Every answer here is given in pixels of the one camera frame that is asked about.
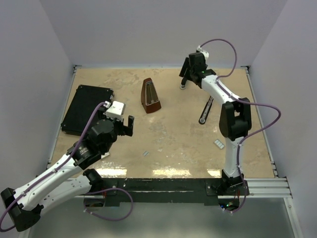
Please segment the grey black stapler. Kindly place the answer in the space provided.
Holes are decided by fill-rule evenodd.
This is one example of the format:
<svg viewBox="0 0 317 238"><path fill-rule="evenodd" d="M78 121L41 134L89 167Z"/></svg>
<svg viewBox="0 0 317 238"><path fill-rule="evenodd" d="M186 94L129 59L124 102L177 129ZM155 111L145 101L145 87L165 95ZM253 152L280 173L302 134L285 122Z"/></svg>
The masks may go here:
<svg viewBox="0 0 317 238"><path fill-rule="evenodd" d="M184 90L186 88L186 83L187 83L188 79L186 77L183 77L180 83L180 89Z"/></svg>

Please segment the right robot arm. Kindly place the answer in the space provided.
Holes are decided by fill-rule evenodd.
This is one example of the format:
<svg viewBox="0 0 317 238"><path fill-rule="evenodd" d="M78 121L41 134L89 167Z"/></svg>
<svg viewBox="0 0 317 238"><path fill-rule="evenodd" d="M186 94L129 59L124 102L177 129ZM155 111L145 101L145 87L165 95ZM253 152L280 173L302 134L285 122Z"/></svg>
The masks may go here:
<svg viewBox="0 0 317 238"><path fill-rule="evenodd" d="M212 69L207 69L207 56L207 52L196 51L185 58L179 73L181 87L186 81L192 81L221 105L219 130L225 138L226 151L217 192L231 195L240 191L240 194L248 195L239 156L243 151L242 140L252 128L250 101L232 93Z"/></svg>

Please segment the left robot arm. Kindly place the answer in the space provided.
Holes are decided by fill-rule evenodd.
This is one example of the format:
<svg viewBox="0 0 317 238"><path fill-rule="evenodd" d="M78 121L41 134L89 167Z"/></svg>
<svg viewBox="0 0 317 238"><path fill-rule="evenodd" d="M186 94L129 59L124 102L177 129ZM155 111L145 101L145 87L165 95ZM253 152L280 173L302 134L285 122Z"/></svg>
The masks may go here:
<svg viewBox="0 0 317 238"><path fill-rule="evenodd" d="M133 127L133 116L127 125L116 117L86 124L79 140L51 168L19 188L0 193L5 206L1 219L9 215L12 227L22 232L56 205L77 195L102 192L104 181L90 165L107 154L119 136L132 136Z"/></svg>

